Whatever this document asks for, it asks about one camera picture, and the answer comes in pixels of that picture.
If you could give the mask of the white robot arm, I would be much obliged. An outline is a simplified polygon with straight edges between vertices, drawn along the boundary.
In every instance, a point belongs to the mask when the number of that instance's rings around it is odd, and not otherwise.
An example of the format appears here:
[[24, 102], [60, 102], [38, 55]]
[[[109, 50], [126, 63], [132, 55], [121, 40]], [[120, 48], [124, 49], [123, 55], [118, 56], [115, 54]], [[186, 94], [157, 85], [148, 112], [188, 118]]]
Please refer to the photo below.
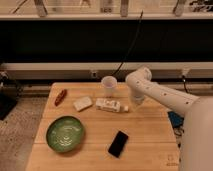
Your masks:
[[146, 67], [125, 78], [134, 100], [148, 96], [184, 118], [179, 171], [213, 171], [213, 96], [201, 97], [151, 81]]

